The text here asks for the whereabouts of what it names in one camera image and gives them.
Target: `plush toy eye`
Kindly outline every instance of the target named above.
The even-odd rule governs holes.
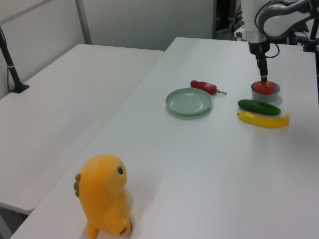
[[[121,166],[118,167],[118,173],[121,175],[123,174],[123,169],[121,168]]]

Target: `gray bowl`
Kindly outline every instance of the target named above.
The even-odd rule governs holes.
[[[280,91],[280,86],[279,85],[277,85],[276,83],[272,82],[273,86],[274,86],[274,93],[272,95],[263,95],[263,94],[259,94],[256,91],[254,91],[254,86],[255,86],[256,83],[257,82],[254,82],[251,85],[251,94],[253,96],[253,100],[263,101],[263,102],[269,103],[269,102],[273,102],[273,101],[278,99],[279,91]]]

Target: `yellow plush toy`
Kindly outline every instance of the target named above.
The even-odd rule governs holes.
[[[131,232],[131,208],[124,192],[127,174],[118,157],[97,155],[91,158],[75,180],[75,195],[88,220],[89,239],[95,239],[99,230],[119,237]]]

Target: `yellow vegetable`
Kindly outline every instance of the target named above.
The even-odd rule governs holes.
[[[264,117],[249,112],[239,112],[237,115],[244,122],[267,128],[279,128],[289,123],[289,114],[282,118]]]

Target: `toy vegetable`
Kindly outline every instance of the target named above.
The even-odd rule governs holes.
[[[197,89],[200,89],[200,90],[203,90],[203,91],[206,91],[211,95],[214,95],[215,93],[222,93],[225,95],[227,94],[226,92],[219,91],[217,89],[217,86],[210,84],[210,83],[207,83],[207,82],[204,82],[204,81],[191,81],[190,86],[197,88]]]
[[[279,128],[289,123],[289,114],[282,118],[263,117],[249,112],[239,112],[237,115],[244,122],[268,128]]]
[[[97,155],[87,161],[75,177],[75,195],[87,217],[87,236],[99,230],[124,236],[132,230],[131,208],[124,192],[127,181],[123,162],[114,155]]]
[[[254,91],[263,95],[272,95],[274,93],[274,86],[271,81],[259,81],[255,84]]]
[[[277,116],[281,112],[276,106],[256,100],[240,100],[238,106],[243,110],[267,116]]]

